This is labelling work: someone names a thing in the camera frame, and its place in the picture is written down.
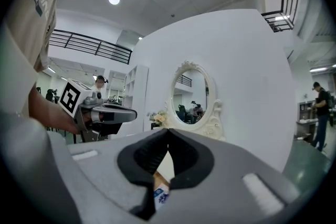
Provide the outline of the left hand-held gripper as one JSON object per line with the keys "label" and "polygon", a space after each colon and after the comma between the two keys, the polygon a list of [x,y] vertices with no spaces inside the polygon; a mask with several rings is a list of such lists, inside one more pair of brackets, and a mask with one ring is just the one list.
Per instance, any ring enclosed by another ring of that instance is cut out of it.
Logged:
{"label": "left hand-held gripper", "polygon": [[[116,135],[122,123],[134,121],[138,116],[134,110],[107,107],[108,103],[102,98],[100,92],[93,91],[74,79],[67,80],[58,104],[74,120],[84,143],[104,140],[109,135]],[[101,121],[95,121],[92,126],[85,127],[82,113],[87,111],[99,112]]]}

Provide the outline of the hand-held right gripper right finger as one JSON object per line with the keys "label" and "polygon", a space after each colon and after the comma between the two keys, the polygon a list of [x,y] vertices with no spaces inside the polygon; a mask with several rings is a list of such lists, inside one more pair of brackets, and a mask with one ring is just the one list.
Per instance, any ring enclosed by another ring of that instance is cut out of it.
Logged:
{"label": "hand-held right gripper right finger", "polygon": [[249,151],[182,130],[172,132],[213,154],[198,162],[209,174],[192,188],[170,188],[154,223],[287,223],[300,195],[282,173]]}

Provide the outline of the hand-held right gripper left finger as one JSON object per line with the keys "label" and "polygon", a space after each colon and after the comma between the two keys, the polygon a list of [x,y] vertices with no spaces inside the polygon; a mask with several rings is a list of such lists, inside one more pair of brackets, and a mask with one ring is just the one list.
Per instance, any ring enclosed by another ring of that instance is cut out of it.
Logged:
{"label": "hand-held right gripper left finger", "polygon": [[110,141],[67,145],[67,189],[75,219],[67,223],[169,223],[170,213],[154,204],[154,151],[167,148],[167,129]]}

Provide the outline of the person's left hand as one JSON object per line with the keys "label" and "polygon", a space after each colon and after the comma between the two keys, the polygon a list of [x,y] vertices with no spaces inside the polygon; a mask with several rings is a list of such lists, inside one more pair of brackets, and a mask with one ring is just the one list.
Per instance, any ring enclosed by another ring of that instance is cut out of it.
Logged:
{"label": "person's left hand", "polygon": [[92,123],[97,121],[100,122],[102,119],[102,114],[97,111],[87,111],[82,113],[82,119],[85,124],[85,127],[92,126]]}

